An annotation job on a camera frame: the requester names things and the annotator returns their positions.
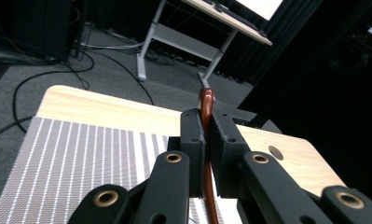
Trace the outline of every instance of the desk leg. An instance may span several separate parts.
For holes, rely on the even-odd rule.
[[[145,53],[147,52],[148,46],[150,45],[153,34],[156,31],[159,17],[162,13],[163,8],[165,7],[166,0],[161,0],[159,6],[154,16],[153,21],[151,22],[150,29],[148,30],[147,36],[145,37],[145,43],[143,44],[142,51],[136,55],[137,59],[137,77],[139,81],[146,81],[147,76],[145,74]]]
[[[217,53],[214,55],[214,58],[212,59],[211,64],[209,65],[206,72],[203,74],[202,72],[199,72],[200,76],[200,82],[202,83],[204,88],[210,88],[208,83],[208,78],[214,71],[217,64],[220,62],[221,58],[223,57],[224,53],[226,52],[229,44],[234,39],[236,33],[238,32],[237,29],[232,29],[231,33],[228,35],[226,41],[224,42],[223,46],[221,46],[221,49],[217,51]]]

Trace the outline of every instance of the copper rod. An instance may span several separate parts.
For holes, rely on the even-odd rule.
[[[205,207],[207,209],[207,215],[209,223],[218,224],[218,216],[215,208],[214,202],[214,191],[212,183],[212,167],[210,162],[210,151],[208,132],[209,124],[212,117],[213,111],[213,102],[214,102],[214,93],[211,88],[204,88],[200,90],[200,121],[202,124],[202,129],[204,137],[206,140],[206,151],[205,151],[205,162],[204,162],[204,179],[203,179],[203,194]]]

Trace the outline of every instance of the metal stand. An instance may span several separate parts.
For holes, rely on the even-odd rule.
[[[148,46],[150,45],[151,39],[158,40],[162,43],[171,45],[175,48],[184,50],[188,53],[199,56],[205,60],[211,62],[207,71],[205,73],[199,72],[200,81],[205,88],[209,88],[208,78],[214,71],[217,64],[220,62],[225,51],[227,50],[229,44],[235,37],[238,32],[236,29],[233,29],[229,34],[228,38],[224,42],[223,46],[220,49],[214,48],[210,45],[207,45],[197,39],[194,39],[188,35],[179,33],[167,26],[164,26],[160,23],[159,17],[162,13],[163,8],[165,7],[166,0],[161,0],[156,12],[156,15],[151,22],[150,29],[148,30],[147,36],[145,38],[145,44],[142,47],[142,51],[137,54],[137,69],[138,69],[138,79],[140,81],[146,81],[146,72],[145,72],[145,53],[147,52]]]

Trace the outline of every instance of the table surface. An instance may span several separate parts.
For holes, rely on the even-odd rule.
[[[36,116],[98,125],[108,128],[180,135],[180,114],[158,106],[145,105],[91,91],[54,86],[47,90]],[[345,186],[311,143],[304,139],[237,125],[250,149],[283,154],[279,163],[297,184],[320,196],[323,188]]]
[[[272,42],[270,42],[266,37],[260,35],[257,31],[252,29],[251,27],[245,25],[244,23],[228,16],[226,13],[218,12],[214,9],[214,7],[206,2],[203,2],[202,0],[184,0],[187,4],[203,11],[204,13],[216,18],[217,20],[220,20],[221,22],[225,23],[226,25],[229,25],[240,32],[244,33],[245,35],[250,36],[252,39],[263,43],[267,45],[272,45]]]

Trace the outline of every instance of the white striped fabric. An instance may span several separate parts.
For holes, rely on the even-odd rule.
[[[67,223],[92,189],[131,189],[146,180],[167,141],[152,133],[34,118],[0,198],[0,223]],[[201,200],[190,200],[189,216],[206,223]]]

